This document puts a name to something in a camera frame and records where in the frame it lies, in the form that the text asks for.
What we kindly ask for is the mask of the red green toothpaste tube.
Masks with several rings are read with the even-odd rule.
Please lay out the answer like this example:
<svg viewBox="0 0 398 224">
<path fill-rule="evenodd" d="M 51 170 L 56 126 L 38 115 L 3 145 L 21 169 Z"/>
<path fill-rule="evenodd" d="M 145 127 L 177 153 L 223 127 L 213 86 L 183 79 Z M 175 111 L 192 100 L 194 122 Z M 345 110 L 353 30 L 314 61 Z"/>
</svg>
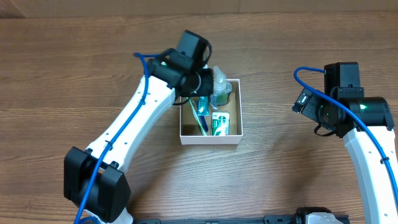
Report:
<svg viewBox="0 0 398 224">
<path fill-rule="evenodd" d="M 208 97 L 201 96 L 197 101 L 197 115 L 208 116 L 209 115 L 209 102 Z"/>
</svg>

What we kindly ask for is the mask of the blue disposable razor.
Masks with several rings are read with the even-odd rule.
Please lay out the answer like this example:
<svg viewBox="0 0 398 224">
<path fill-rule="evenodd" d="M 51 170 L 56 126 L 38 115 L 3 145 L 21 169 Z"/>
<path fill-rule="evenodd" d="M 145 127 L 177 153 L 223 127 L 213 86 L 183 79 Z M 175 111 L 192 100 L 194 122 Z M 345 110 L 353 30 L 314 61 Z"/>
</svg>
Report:
<svg viewBox="0 0 398 224">
<path fill-rule="evenodd" d="M 206 123 L 205 117 L 204 116 L 200 116 L 200 120 L 201 120 L 201 124 L 203 126 L 204 131 L 207 133 L 208 132 L 208 125 Z"/>
</svg>

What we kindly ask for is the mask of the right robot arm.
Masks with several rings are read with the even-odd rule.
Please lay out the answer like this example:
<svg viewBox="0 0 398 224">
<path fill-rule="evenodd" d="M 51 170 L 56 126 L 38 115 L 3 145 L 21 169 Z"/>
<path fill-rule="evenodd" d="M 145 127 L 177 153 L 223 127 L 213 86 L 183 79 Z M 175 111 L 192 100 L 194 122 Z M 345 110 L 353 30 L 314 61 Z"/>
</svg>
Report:
<svg viewBox="0 0 398 224">
<path fill-rule="evenodd" d="M 304 88 L 292 107 L 337 135 L 354 165 L 366 223 L 397 223 L 394 122 L 386 100 L 361 88 Z"/>
</svg>

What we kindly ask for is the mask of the green white toothbrush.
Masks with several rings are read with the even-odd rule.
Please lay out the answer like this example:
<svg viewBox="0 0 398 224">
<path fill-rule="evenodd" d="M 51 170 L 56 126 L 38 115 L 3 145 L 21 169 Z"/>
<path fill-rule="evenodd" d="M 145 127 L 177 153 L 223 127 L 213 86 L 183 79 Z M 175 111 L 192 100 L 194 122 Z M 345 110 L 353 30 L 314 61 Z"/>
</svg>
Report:
<svg viewBox="0 0 398 224">
<path fill-rule="evenodd" d="M 194 105 L 193 105 L 193 101 L 192 101 L 192 100 L 189 100 L 189 104 L 190 104 L 190 106 L 191 106 L 192 113 L 193 113 L 193 117 L 195 118 L 195 120 L 196 120 L 196 122 L 197 122 L 197 124 L 198 124 L 198 127 L 199 127 L 199 129 L 200 129 L 201 134 L 202 134 L 203 136 L 206 136 L 206 131 L 205 131 L 205 129 L 204 129 L 202 123 L 201 123 L 201 120 L 200 120 L 199 116 L 197 115 L 197 111 L 196 111 L 196 109 L 195 109 L 195 107 L 194 107 Z"/>
</svg>

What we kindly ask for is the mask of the clear soap pump bottle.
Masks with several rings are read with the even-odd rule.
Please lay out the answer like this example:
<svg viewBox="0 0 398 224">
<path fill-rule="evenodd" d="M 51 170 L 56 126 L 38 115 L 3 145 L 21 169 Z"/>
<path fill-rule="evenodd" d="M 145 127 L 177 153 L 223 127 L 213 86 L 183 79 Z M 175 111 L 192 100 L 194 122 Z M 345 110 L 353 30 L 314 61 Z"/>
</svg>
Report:
<svg viewBox="0 0 398 224">
<path fill-rule="evenodd" d="M 229 102 L 229 95 L 232 92 L 232 84 L 227 81 L 226 75 L 220 70 L 219 66 L 213 67 L 214 83 L 213 94 L 210 96 L 213 106 L 223 106 Z"/>
</svg>

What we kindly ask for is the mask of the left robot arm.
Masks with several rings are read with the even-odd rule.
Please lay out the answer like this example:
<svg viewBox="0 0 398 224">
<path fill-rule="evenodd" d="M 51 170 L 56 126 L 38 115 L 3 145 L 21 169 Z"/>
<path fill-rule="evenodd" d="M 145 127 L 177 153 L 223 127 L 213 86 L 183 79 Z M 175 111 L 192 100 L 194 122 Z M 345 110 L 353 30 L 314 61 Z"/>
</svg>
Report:
<svg viewBox="0 0 398 224">
<path fill-rule="evenodd" d="M 144 75 L 133 97 L 103 134 L 84 150 L 72 147 L 64 158 L 63 193 L 78 208 L 75 223 L 132 223 L 125 173 L 138 147 L 178 98 L 189 102 L 213 93 L 210 54 L 167 49 L 134 56 Z"/>
</svg>

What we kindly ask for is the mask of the green white packet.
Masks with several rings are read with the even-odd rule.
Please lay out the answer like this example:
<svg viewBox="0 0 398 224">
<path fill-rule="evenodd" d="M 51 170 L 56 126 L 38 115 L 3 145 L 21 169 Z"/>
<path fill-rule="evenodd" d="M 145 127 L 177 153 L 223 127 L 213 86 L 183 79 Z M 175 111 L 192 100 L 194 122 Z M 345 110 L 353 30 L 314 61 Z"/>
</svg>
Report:
<svg viewBox="0 0 398 224">
<path fill-rule="evenodd" d="M 211 105 L 211 135 L 229 136 L 230 112 Z"/>
</svg>

